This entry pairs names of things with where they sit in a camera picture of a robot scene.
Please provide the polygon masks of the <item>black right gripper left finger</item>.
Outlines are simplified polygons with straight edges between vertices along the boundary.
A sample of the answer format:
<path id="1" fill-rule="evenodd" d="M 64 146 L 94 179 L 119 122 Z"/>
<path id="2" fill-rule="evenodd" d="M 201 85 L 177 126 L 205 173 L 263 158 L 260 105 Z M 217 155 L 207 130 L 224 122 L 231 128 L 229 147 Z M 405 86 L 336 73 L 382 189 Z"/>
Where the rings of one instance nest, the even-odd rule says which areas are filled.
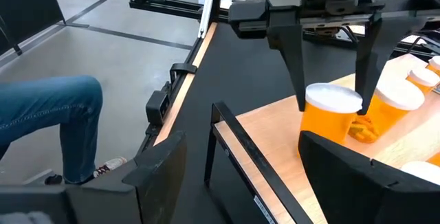
<path id="1" fill-rule="evenodd" d="M 0 224 L 169 224 L 186 147 L 178 131 L 81 186 L 0 186 Z"/>

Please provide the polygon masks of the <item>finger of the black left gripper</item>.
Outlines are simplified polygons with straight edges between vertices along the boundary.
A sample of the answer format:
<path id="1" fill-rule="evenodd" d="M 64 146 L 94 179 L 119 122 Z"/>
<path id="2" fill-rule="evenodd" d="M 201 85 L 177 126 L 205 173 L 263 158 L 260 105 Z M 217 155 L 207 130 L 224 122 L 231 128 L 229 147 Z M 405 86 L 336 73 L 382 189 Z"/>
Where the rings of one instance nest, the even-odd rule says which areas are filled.
<path id="1" fill-rule="evenodd" d="M 357 47 L 355 91 L 362 97 L 358 115 L 366 115 L 382 71 L 394 48 L 410 33 L 420 30 L 425 18 L 400 16 L 372 22 Z"/>
<path id="2" fill-rule="evenodd" d="M 301 25 L 270 26 L 267 39 L 277 49 L 287 67 L 299 111 L 305 110 L 305 72 L 303 65 L 303 29 Z"/>

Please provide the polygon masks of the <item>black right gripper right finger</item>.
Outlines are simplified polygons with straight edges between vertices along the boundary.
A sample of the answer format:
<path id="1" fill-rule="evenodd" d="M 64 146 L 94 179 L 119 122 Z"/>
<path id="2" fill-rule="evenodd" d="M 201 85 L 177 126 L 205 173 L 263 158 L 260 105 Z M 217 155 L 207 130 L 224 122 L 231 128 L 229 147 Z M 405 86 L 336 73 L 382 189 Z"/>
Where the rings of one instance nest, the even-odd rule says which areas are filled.
<path id="1" fill-rule="evenodd" d="M 298 149 L 328 224 L 440 224 L 440 186 L 311 131 Z"/>

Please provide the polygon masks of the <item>large amber pill bottle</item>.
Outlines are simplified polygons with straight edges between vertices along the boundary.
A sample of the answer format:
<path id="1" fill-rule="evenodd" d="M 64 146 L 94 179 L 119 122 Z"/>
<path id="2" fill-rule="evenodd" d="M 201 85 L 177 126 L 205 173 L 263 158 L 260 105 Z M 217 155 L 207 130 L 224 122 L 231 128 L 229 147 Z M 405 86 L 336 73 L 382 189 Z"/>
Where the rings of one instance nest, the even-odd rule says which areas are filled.
<path id="1" fill-rule="evenodd" d="M 354 90 L 331 83 L 313 83 L 305 91 L 301 131 L 311 131 L 332 142 L 345 143 L 350 125 L 362 108 L 362 97 Z"/>

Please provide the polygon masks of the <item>person's shoe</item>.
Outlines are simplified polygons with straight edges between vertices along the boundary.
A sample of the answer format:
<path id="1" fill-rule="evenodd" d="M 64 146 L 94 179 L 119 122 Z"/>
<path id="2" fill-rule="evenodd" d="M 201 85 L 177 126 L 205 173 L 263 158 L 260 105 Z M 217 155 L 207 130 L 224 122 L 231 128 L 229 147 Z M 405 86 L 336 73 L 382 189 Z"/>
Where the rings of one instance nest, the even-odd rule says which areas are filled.
<path id="1" fill-rule="evenodd" d="M 127 160 L 124 157 L 116 157 L 114 159 L 110 159 L 109 161 L 106 161 L 103 165 L 97 167 L 94 170 L 93 177 L 100 177 L 108 172 L 111 172 L 112 170 L 115 170 L 125 163 L 127 163 Z"/>

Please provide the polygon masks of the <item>black edge clamp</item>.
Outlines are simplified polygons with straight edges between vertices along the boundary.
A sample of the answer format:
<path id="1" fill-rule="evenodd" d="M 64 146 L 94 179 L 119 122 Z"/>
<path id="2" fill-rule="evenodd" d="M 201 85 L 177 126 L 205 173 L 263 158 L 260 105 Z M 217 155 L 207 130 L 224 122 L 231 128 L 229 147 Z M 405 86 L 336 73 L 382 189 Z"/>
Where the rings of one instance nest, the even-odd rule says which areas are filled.
<path id="1" fill-rule="evenodd" d="M 197 72 L 197 66 L 188 63 L 174 63 L 170 70 L 170 80 L 174 82 L 176 77 L 181 74 L 195 74 Z"/>

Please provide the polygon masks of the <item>person's leg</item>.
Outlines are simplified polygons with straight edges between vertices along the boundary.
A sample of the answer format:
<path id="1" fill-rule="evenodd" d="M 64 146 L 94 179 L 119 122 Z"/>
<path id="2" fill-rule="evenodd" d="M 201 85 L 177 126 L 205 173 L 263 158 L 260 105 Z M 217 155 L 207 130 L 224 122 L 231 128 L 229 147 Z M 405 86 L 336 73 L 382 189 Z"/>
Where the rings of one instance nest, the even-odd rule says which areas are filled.
<path id="1" fill-rule="evenodd" d="M 66 183 L 90 181 L 102 103 L 102 87 L 92 76 L 0 83 L 0 159 L 13 141 L 59 125 Z"/>

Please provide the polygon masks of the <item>black partition panel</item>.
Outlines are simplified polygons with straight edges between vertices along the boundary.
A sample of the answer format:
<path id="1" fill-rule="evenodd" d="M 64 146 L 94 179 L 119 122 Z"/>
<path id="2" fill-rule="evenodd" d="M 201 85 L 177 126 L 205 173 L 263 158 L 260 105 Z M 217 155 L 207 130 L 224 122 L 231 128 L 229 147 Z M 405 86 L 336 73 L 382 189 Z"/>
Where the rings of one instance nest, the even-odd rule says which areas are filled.
<path id="1" fill-rule="evenodd" d="M 58 0 L 0 0 L 0 55 L 64 19 Z"/>

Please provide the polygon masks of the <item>silver angle bracket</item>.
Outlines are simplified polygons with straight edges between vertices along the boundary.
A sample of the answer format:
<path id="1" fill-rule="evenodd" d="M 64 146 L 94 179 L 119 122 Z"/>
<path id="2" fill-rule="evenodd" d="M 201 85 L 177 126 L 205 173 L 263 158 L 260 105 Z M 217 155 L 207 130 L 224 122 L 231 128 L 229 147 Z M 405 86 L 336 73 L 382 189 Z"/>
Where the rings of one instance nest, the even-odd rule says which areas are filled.
<path id="1" fill-rule="evenodd" d="M 205 0 L 204 1 L 203 10 L 202 10 L 201 19 L 200 19 L 199 31 L 198 31 L 199 38 L 205 38 L 206 33 L 208 31 L 210 13 L 211 13 L 211 9 L 212 9 L 212 2 L 213 2 L 213 0 Z"/>

